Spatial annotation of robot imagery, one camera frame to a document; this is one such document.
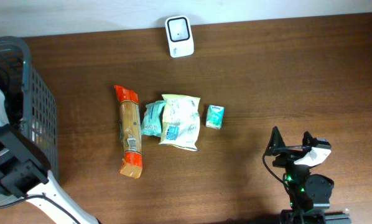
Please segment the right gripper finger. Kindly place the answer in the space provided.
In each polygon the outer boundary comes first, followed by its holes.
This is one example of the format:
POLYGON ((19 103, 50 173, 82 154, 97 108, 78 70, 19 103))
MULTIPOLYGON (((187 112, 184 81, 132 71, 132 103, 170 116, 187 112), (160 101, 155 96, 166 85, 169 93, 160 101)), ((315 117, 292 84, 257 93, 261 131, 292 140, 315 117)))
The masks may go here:
POLYGON ((303 139, 302 139, 302 145, 303 146, 313 146, 314 145, 314 138, 312 135, 306 131, 304 133, 303 139))
POLYGON ((278 155, 284 150, 285 147, 285 142, 279 132, 278 127, 273 127, 264 155, 278 155))

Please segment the small teal tissue pack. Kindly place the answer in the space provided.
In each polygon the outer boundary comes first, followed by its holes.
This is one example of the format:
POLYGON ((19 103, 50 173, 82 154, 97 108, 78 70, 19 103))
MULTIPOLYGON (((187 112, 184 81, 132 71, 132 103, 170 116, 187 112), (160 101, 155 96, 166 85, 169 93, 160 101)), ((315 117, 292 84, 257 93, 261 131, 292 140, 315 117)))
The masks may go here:
POLYGON ((223 124, 225 108, 222 106, 210 105, 207 110, 205 126, 213 129, 221 129, 223 124))

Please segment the cream snack bag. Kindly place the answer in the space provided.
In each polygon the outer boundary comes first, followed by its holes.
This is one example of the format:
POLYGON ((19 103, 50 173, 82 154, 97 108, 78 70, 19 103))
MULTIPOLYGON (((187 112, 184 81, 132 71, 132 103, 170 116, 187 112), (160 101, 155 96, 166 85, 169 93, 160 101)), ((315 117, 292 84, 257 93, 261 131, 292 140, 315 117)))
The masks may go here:
POLYGON ((159 145, 198 151, 200 132, 199 97, 163 94, 162 134, 159 145))

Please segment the teal wipes pouch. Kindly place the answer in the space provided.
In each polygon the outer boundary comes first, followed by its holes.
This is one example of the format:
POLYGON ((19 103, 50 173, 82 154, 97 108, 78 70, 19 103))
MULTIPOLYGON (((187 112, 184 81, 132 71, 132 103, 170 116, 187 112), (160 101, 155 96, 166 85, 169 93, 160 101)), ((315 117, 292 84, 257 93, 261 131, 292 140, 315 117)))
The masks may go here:
POLYGON ((166 105, 165 100, 159 100, 146 105, 146 112, 141 124, 141 134, 145 136, 160 137, 162 134, 162 112, 166 105))

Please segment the orange spaghetti packet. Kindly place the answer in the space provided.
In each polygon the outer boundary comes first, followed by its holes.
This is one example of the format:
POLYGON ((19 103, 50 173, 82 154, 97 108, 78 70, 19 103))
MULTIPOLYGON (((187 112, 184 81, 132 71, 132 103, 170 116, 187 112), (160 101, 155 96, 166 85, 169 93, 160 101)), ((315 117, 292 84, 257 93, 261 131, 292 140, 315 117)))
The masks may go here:
POLYGON ((141 120, 139 98, 135 91, 115 85, 119 105, 120 140, 123 164, 119 173, 134 179, 142 174, 141 120))

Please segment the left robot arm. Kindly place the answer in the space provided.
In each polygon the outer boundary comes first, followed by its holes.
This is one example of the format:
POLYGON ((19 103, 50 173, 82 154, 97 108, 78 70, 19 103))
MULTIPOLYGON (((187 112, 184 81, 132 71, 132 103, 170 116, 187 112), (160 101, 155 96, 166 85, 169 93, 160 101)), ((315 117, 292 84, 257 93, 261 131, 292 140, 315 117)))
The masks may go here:
POLYGON ((98 223, 59 186, 45 154, 10 124, 0 90, 0 209, 29 202, 55 223, 98 223))

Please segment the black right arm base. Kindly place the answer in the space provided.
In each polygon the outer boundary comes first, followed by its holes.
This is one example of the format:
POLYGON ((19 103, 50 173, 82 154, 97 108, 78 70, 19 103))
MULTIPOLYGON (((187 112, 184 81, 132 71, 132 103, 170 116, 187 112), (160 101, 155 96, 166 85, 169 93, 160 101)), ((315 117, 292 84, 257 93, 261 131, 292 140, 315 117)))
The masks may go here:
POLYGON ((278 224, 352 224, 349 214, 302 213, 298 210, 283 210, 277 219, 278 224))

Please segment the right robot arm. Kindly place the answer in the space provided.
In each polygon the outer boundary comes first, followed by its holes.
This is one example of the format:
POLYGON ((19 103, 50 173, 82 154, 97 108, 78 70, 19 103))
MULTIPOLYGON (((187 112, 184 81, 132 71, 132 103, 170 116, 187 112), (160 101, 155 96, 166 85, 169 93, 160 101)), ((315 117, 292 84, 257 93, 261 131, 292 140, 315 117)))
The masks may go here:
POLYGON ((308 131, 300 146, 286 146, 279 129, 273 127, 263 157, 274 156, 272 166, 285 170, 282 178, 275 178, 285 187, 293 210, 318 213, 330 207, 334 181, 324 175, 312 174, 310 170, 326 160, 331 148, 329 141, 315 138, 308 131))

